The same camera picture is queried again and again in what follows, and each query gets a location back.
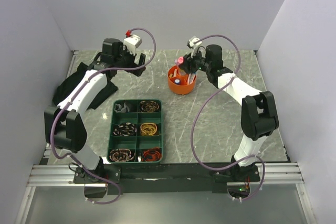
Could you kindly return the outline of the orange round pen holder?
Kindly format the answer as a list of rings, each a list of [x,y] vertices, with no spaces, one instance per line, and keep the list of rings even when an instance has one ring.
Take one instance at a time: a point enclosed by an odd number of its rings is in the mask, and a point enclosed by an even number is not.
[[[196,80],[197,80],[197,76],[194,79],[194,82],[192,84],[188,84],[188,75],[185,76],[180,76],[178,73],[176,75],[176,77],[172,78],[172,74],[174,72],[174,69],[177,69],[177,66],[173,66],[168,70],[167,73],[167,83],[168,83],[168,87],[169,89],[175,93],[175,94],[179,94],[179,95],[186,95],[191,93],[195,86],[196,86]],[[180,85],[177,85],[174,83],[175,79],[180,79],[181,83]]]

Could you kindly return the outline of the white blue marker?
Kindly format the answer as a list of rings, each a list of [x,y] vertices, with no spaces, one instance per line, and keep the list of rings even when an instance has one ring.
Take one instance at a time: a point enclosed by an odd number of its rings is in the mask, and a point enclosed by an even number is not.
[[[191,73],[188,75],[188,84],[192,84],[194,82],[194,79],[196,77],[195,73]]]

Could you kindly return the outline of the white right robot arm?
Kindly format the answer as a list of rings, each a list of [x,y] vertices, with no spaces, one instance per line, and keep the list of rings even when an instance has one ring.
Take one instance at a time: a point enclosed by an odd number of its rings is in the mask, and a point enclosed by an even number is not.
[[[219,45],[206,46],[204,53],[193,47],[176,63],[176,67],[187,74],[205,72],[211,84],[219,91],[225,91],[241,106],[243,138],[227,168],[230,168],[232,179],[242,181],[248,176],[247,167],[259,159],[259,150],[267,137],[279,127],[274,95],[270,91],[253,88],[238,78],[235,71],[224,66]]]

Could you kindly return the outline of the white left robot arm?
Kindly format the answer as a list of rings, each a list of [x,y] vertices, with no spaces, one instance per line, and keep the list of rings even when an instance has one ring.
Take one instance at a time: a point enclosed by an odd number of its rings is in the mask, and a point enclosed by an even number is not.
[[[80,64],[57,89],[54,105],[44,111],[45,138],[52,150],[67,150],[91,182],[104,179],[102,157],[86,143],[87,131],[82,116],[88,109],[97,108],[105,99],[117,91],[111,79],[118,70],[140,76],[145,70],[145,54],[135,62],[136,50],[142,39],[130,35],[124,40],[107,38],[102,51],[88,65]]]

